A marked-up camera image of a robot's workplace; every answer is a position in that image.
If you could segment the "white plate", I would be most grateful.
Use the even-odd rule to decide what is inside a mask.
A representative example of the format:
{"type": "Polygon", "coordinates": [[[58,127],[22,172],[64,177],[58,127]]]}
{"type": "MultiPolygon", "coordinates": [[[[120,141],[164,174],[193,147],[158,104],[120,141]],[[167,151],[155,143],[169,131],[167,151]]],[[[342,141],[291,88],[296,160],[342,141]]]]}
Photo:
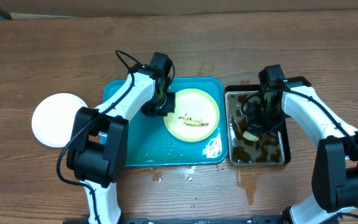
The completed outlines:
{"type": "Polygon", "coordinates": [[[32,132],[49,147],[64,147],[71,138],[77,111],[88,105],[71,93],[57,93],[44,99],[32,115],[32,132]]]}

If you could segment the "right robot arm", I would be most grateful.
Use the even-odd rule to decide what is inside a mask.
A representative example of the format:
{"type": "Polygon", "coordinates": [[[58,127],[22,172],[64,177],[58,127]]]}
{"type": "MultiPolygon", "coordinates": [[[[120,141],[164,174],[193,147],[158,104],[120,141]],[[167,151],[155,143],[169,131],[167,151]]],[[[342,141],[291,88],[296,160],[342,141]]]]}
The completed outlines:
{"type": "Polygon", "coordinates": [[[312,193],[286,208],[280,223],[336,223],[358,208],[358,129],[336,115],[304,77],[262,80],[241,106],[247,138],[293,118],[317,147],[312,193]]]}

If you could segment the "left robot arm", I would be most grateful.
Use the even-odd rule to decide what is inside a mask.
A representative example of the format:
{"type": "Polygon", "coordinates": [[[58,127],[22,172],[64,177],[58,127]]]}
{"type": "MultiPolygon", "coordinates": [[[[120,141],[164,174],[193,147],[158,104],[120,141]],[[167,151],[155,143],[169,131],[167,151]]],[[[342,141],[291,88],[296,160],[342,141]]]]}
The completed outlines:
{"type": "Polygon", "coordinates": [[[175,95],[168,91],[171,68],[134,65],[126,81],[104,103],[81,107],[75,115],[71,138],[59,155],[75,180],[61,181],[82,186],[89,205],[88,223],[119,223],[116,182],[125,166],[129,123],[138,111],[146,116],[166,116],[175,108],[175,95]]]}

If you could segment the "yellow-green rimmed plate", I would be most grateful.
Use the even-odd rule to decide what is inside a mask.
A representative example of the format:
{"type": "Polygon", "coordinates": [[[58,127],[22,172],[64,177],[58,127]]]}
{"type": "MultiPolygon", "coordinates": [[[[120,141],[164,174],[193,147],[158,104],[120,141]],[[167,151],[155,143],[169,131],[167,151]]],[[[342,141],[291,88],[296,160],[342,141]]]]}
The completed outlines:
{"type": "Polygon", "coordinates": [[[164,117],[168,132],[185,142],[198,142],[214,133],[219,124],[219,107],[207,92],[186,88],[175,93],[175,110],[164,117]]]}

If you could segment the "teal yellow sponge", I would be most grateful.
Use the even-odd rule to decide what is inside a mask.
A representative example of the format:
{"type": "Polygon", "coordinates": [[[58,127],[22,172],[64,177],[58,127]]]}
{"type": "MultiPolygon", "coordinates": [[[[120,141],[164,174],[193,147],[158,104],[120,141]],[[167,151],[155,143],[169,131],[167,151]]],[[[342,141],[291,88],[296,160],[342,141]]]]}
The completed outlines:
{"type": "Polygon", "coordinates": [[[245,131],[242,136],[248,141],[257,142],[259,140],[259,134],[252,130],[245,131]]]}

